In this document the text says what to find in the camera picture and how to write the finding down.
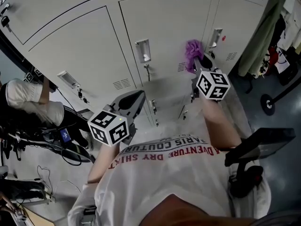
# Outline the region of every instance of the locker door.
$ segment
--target locker door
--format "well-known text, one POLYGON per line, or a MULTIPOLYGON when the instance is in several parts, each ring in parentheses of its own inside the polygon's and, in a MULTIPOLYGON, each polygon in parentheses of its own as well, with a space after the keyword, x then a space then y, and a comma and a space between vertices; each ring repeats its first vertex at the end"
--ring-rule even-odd
POLYGON ((219 0, 206 52, 212 50, 216 65, 228 74, 252 37, 264 7, 246 0, 219 0), (210 48, 215 29, 222 29, 215 48, 210 48))
POLYGON ((30 51, 30 62, 59 87, 67 88, 57 76, 67 71, 95 110, 136 89, 106 7, 46 37, 30 51))
POLYGON ((124 0, 120 2, 128 36, 143 86, 150 82, 187 74, 185 42, 202 40, 211 0, 124 0), (140 62, 135 43, 148 39, 150 58, 140 62))
POLYGON ((25 44, 42 27, 85 1, 88 0, 6 0, 1 9, 10 3, 4 15, 10 19, 13 34, 25 44))

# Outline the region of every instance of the white t-shirt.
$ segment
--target white t-shirt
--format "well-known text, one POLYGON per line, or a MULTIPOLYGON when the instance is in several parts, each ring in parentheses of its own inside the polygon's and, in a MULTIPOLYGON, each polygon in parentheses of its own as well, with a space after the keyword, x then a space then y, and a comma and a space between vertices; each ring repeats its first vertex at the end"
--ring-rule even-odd
POLYGON ((63 104, 54 101, 40 104, 42 87, 42 85, 31 84, 18 79, 8 82, 6 87, 8 105, 27 113, 35 113, 42 122, 50 122, 59 126, 64 117, 63 104))
MULTIPOLYGON (((138 226, 166 197, 175 194, 209 215, 231 217, 225 153, 190 135, 164 138, 124 149, 101 181, 86 184, 68 214, 80 225, 83 210, 96 205, 101 226, 138 226)), ((266 204, 266 214, 270 200, 266 204)))

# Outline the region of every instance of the person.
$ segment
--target person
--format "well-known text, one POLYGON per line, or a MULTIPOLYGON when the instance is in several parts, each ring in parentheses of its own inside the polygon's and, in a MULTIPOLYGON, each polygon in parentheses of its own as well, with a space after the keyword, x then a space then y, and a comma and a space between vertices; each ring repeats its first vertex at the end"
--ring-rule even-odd
POLYGON ((93 205, 97 226, 246 226, 265 216, 268 185, 249 212, 235 211, 239 204, 231 203, 228 190, 237 168, 224 166, 221 150, 236 147, 241 138, 216 102, 204 97, 201 102, 211 145, 191 135, 140 143, 121 152, 118 146, 103 145, 68 214, 69 226, 82 225, 85 210, 93 205), (237 218, 239 214, 248 216, 237 218))
MULTIPOLYGON (((0 115, 2 121, 7 121, 9 117, 17 116, 16 113, 8 113, 9 108, 25 111, 28 114, 35 114, 38 119, 46 124, 46 127, 68 127, 67 130, 70 137, 78 142, 84 148, 88 147, 88 142, 82 137, 80 130, 90 132, 87 120, 81 115, 77 114, 72 109, 64 106, 62 102, 55 102, 49 100, 49 80, 44 77, 43 85, 32 84, 19 79, 9 81, 7 84, 0 83, 0 101, 2 107, 2 114, 0 115)), ((36 120, 31 117, 25 119, 26 124, 38 124, 36 120)))

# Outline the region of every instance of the floor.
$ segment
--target floor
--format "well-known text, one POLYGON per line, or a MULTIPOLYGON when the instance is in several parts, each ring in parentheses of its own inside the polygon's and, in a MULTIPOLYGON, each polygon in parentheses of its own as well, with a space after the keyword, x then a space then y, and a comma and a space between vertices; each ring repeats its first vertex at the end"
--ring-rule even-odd
MULTIPOLYGON (((301 68, 292 81, 301 76, 301 68)), ((253 81, 253 90, 247 95, 248 82, 230 74, 252 131, 260 127, 294 128, 297 137, 275 155, 261 160, 272 191, 270 212, 301 208, 301 86, 276 103, 276 112, 267 116, 260 105, 262 94, 274 97, 287 86, 282 86, 276 75, 260 77, 253 81)))

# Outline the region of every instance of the purple towel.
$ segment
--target purple towel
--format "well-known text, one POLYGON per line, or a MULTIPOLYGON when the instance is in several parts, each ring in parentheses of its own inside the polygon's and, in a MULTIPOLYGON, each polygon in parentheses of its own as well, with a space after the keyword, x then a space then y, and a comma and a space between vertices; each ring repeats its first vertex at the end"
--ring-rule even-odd
POLYGON ((198 40, 189 40, 186 42, 186 69, 190 73, 195 73, 193 69, 194 58, 199 57, 200 60, 203 60, 204 49, 202 42, 198 40))

